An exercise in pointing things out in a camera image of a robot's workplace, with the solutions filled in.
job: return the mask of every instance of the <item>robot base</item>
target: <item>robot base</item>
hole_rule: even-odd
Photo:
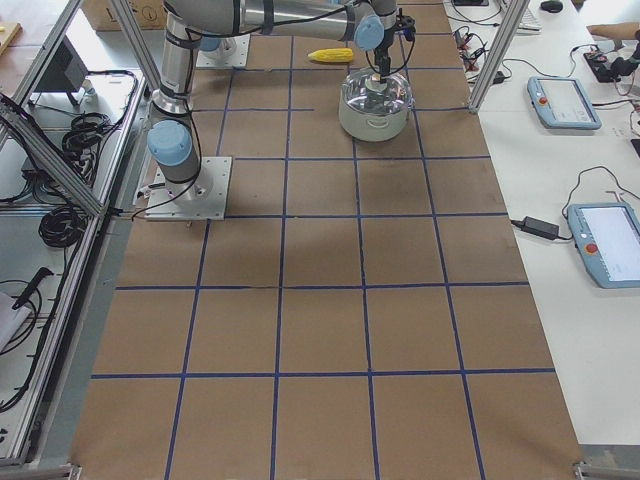
[[[237,37],[236,50],[228,57],[210,58],[203,52],[198,53],[196,60],[196,68],[198,70],[214,70],[229,68],[244,68],[247,66],[247,58],[249,58],[249,40],[251,35],[242,35]]]
[[[194,200],[180,202],[178,199],[177,202],[159,205],[170,199],[168,191],[164,188],[153,190],[148,204],[153,208],[145,212],[145,218],[171,221],[224,220],[231,177],[231,157],[202,157],[202,169],[213,178],[213,188],[207,195]],[[153,181],[154,183],[164,182],[164,175],[160,169],[156,172]]]

